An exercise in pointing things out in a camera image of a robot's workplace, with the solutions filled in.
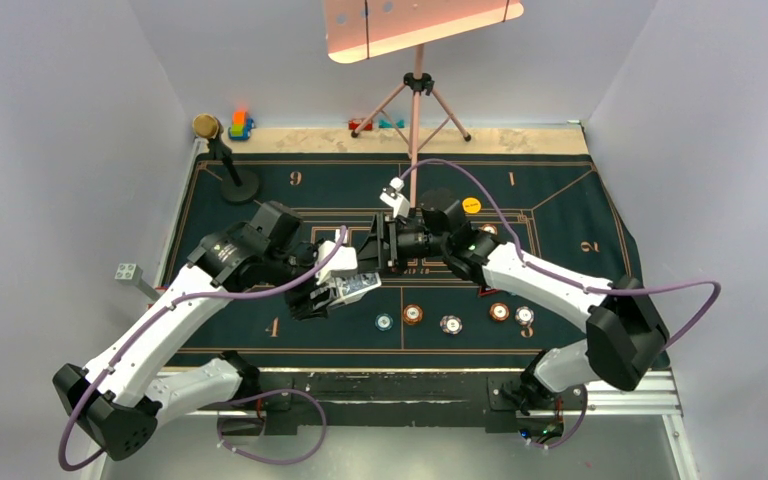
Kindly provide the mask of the blue playing card deck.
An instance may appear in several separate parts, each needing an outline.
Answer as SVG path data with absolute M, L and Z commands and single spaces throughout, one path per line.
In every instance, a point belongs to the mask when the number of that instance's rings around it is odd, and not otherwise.
M 351 277 L 337 277 L 330 281 L 330 308 L 338 308 L 361 300 L 367 293 L 381 286 L 378 273 L 360 273 Z

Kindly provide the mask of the orange poker chip stack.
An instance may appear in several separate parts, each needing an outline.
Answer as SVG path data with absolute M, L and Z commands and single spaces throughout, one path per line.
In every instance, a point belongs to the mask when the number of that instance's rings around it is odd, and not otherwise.
M 407 325 L 416 325 L 424 318 L 423 309 L 416 304 L 406 305 L 402 311 L 402 320 Z

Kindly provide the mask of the green poker chip stack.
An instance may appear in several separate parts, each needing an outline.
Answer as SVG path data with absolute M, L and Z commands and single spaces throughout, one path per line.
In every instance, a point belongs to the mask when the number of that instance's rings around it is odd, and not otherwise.
M 374 324 L 379 331 L 388 331 L 393 327 L 394 320 L 388 314 L 379 314 L 376 316 Z

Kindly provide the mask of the yellow big blind button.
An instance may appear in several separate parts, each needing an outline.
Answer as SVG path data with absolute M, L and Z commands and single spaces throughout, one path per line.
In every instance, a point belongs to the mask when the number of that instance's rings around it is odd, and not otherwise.
M 482 203 L 478 198 L 475 197 L 467 197 L 465 198 L 462 203 L 462 208 L 465 213 L 473 215 L 477 214 L 482 210 Z

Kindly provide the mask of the pink poker chip stack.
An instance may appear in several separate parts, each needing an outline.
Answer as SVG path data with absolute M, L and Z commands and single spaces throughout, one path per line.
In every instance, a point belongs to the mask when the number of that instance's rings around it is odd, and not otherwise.
M 463 330 L 463 321 L 457 316 L 446 315 L 440 320 L 440 328 L 444 334 L 458 335 Z

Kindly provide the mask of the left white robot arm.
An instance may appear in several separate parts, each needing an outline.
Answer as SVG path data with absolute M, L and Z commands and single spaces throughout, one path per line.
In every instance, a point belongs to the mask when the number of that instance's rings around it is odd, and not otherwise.
M 299 244 L 297 213 L 277 202 L 206 235 L 164 293 L 110 347 L 83 366 L 64 364 L 53 386 L 68 414 L 58 461 L 78 471 L 105 455 L 124 460 L 172 420 L 210 405 L 244 409 L 293 388 L 263 389 L 258 367 L 235 351 L 166 379 L 160 370 L 229 304 L 286 296 L 306 304 L 335 273 L 350 269 L 348 228 L 329 242 Z

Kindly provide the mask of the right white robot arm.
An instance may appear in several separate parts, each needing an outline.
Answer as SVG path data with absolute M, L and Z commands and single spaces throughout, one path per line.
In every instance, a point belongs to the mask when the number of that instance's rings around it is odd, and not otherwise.
M 395 276 L 414 260 L 440 258 L 457 278 L 522 297 L 584 333 L 581 341 L 541 351 L 519 386 L 504 393 L 523 412 L 590 381 L 633 391 L 666 346 L 669 332 L 638 279 L 621 277 L 616 292 L 607 279 L 579 275 L 473 227 L 457 202 L 415 210 L 397 184 L 384 187 L 380 199 L 391 211 L 373 220 L 358 254 L 362 272 Z

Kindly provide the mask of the teal toy block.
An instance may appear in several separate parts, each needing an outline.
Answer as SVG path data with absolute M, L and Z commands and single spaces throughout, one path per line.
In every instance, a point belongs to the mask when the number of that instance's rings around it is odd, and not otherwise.
M 378 122 L 378 128 L 379 129 L 394 129 L 394 128 L 404 128 L 405 122 L 403 120 L 397 120 L 395 122 L 391 122 L 386 119 L 380 119 Z

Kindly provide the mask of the red toy block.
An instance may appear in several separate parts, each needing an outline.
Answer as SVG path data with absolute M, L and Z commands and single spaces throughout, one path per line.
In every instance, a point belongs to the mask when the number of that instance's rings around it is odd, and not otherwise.
M 374 128 L 374 123 L 372 120 L 364 123 L 363 118 L 353 118 L 348 121 L 348 128 L 350 130 L 361 128 L 363 131 L 371 131 Z

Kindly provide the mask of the dark green poker mat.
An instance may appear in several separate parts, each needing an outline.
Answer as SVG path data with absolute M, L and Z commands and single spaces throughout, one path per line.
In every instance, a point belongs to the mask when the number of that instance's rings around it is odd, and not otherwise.
M 302 240 L 330 237 L 345 225 L 354 246 L 384 208 L 381 189 L 409 164 L 400 153 L 238 154 L 234 162 L 260 177 L 259 202 L 280 202 L 302 217 Z M 458 200 L 478 198 L 482 210 L 470 215 L 472 223 L 509 222 L 532 255 L 611 280 L 642 274 L 636 242 L 586 154 L 454 154 L 447 165 L 417 173 L 420 193 L 444 188 Z M 540 351 L 582 338 L 542 307 L 534 308 L 530 327 L 495 322 L 488 311 L 496 302 L 523 305 L 506 293 L 483 294 L 443 263 L 425 260 L 325 319 L 294 320 L 279 296 L 233 302 L 186 341 L 171 365 L 197 367 L 234 350 L 260 368 L 522 369 Z M 409 304 L 424 311 L 416 325 L 402 320 Z M 393 318 L 390 330 L 375 327 L 379 314 Z M 463 321 L 458 335 L 441 331 L 446 315 Z

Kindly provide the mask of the grey lego block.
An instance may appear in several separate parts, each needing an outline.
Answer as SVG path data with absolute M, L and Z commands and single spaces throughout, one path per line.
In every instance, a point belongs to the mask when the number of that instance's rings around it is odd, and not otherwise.
M 160 298 L 158 291 L 143 278 L 143 270 L 136 263 L 120 263 L 114 279 L 119 284 L 136 288 L 150 301 Z

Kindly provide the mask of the colourful toy block stack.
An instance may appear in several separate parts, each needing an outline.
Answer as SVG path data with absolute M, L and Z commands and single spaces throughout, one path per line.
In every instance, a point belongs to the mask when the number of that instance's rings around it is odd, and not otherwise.
M 247 141 L 254 129 L 254 120 L 247 110 L 241 109 L 233 112 L 231 126 L 228 128 L 228 136 L 234 141 Z

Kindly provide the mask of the gold round knob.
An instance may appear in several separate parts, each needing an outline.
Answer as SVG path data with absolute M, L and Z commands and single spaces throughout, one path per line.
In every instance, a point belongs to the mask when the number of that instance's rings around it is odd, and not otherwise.
M 205 140 L 217 138 L 223 130 L 221 122 L 214 115 L 207 113 L 196 115 L 191 126 L 194 135 Z

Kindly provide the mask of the pink music stand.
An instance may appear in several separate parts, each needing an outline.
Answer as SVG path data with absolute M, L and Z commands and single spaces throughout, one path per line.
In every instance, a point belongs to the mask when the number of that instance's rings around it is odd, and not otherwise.
M 387 118 L 386 108 L 403 91 L 411 92 L 409 133 L 396 132 L 408 147 L 410 195 L 412 205 L 417 201 L 419 153 L 442 129 L 452 123 L 462 140 L 470 142 L 471 133 L 443 98 L 434 77 L 424 70 L 427 44 L 506 23 L 520 18 L 525 6 L 516 0 L 326 0 L 323 2 L 325 38 L 330 60 L 352 64 L 375 57 L 412 49 L 413 69 L 365 118 L 369 122 L 378 116 Z M 422 139 L 420 113 L 422 98 L 430 96 L 445 113 L 440 125 Z

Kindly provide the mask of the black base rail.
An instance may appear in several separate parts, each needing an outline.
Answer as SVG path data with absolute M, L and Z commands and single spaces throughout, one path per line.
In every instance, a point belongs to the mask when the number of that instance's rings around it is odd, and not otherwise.
M 479 428 L 537 440 L 570 433 L 587 408 L 580 386 L 545 408 L 521 405 L 517 369 L 266 369 L 261 401 L 215 403 L 213 409 L 249 415 L 269 435 L 302 426 Z

